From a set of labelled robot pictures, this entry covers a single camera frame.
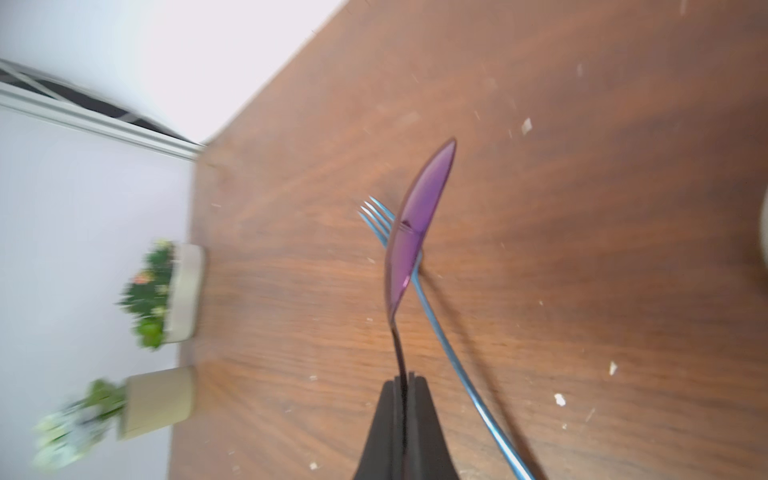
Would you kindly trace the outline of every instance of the white pot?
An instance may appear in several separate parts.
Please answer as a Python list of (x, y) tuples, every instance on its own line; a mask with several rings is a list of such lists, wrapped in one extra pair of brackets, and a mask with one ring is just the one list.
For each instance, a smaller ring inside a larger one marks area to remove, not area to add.
[(763, 246), (763, 260), (768, 265), (768, 190), (763, 200), (763, 212), (760, 215), (760, 244)]
[(163, 325), (165, 343), (183, 342), (194, 334), (197, 301), (205, 267), (203, 247), (177, 243), (174, 263), (168, 311)]

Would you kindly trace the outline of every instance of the pink flower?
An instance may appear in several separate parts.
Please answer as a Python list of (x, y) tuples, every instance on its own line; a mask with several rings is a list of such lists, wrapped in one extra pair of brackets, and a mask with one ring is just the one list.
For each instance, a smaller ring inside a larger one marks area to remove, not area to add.
[(134, 277), (134, 283), (136, 283), (137, 285), (144, 285), (145, 283), (149, 283), (150, 281), (152, 281), (152, 276), (146, 270), (139, 272)]

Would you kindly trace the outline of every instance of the fork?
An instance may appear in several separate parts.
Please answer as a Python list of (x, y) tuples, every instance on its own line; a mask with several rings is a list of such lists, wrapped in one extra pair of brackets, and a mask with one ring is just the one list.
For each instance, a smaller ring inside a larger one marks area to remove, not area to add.
[[(365, 206), (360, 206), (362, 212), (357, 213), (360, 215), (363, 221), (368, 224), (368, 227), (373, 230), (373, 233), (382, 243), (384, 248), (386, 248), (387, 241), (389, 239), (389, 233), (392, 230), (392, 222), (395, 221), (395, 215), (376, 198), (369, 198), (373, 202), (373, 205), (366, 201), (364, 202)], [(432, 325), (432, 329), (435, 330), (435, 334), (437, 335), (437, 339), (440, 342), (443, 351), (445, 351), (445, 354), (448, 356), (448, 360), (451, 362), (451, 366), (453, 366), (453, 369), (456, 371), (456, 375), (458, 375), (458, 379), (461, 380), (464, 389), (469, 394), (469, 398), (472, 399), (472, 403), (475, 405), (475, 408), (480, 414), (483, 422), (485, 423), (485, 426), (488, 428), (491, 435), (493, 436), (493, 439), (496, 441), (496, 445), (498, 445), (499, 449), (501, 449), (505, 460), (509, 464), (509, 467), (512, 469), (519, 480), (534, 480), (533, 475), (531, 475), (528, 468), (525, 466), (525, 463), (515, 450), (515, 447), (512, 446), (512, 443), (509, 441), (509, 438), (507, 438), (507, 435), (502, 431), (501, 427), (496, 422), (496, 419), (494, 419), (493, 415), (488, 410), (488, 407), (485, 406), (485, 403), (482, 401), (482, 398), (480, 397), (480, 394), (478, 394), (478, 391), (475, 389), (475, 386), (472, 385), (472, 381), (469, 379), (469, 376), (464, 370), (462, 363), (459, 361), (456, 353), (453, 351), (451, 343), (448, 341), (448, 338), (442, 331), (442, 327), (437, 321), (437, 317), (435, 317), (435, 313), (432, 311), (432, 307), (429, 305), (429, 301), (424, 294), (424, 289), (419, 282), (419, 265), (421, 262), (422, 252), (419, 252), (419, 256), (416, 259), (416, 263), (413, 267), (413, 273), (411, 273), (411, 283), (413, 283), (413, 287), (416, 290), (416, 295), (419, 297), (419, 302), (422, 304), (422, 308), (424, 309), (424, 313), (426, 313), (427, 318), (429, 319), (429, 323)]]

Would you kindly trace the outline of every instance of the plant pot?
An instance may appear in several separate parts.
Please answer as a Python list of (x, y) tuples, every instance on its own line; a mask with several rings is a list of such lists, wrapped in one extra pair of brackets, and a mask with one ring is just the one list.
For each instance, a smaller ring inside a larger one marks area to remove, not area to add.
[(181, 422), (192, 413), (193, 400), (192, 367), (128, 377), (118, 437), (128, 440)]
[(203, 247), (178, 243), (174, 262), (168, 310), (163, 323), (165, 343), (183, 342), (194, 334), (205, 266)]
[(760, 214), (760, 245), (763, 246), (763, 260), (768, 266), (768, 190), (763, 200), (763, 212)]

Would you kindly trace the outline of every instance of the wood grain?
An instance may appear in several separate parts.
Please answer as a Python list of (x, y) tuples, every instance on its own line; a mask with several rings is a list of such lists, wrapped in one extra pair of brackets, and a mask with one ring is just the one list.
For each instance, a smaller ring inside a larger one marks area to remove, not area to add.
[[(352, 476), (396, 374), (356, 207), (450, 136), (427, 295), (538, 478), (766, 478), (767, 58), (758, 1), (350, 2), (200, 158), (170, 478)], [(461, 477), (512, 478), (412, 291), (399, 326)]]

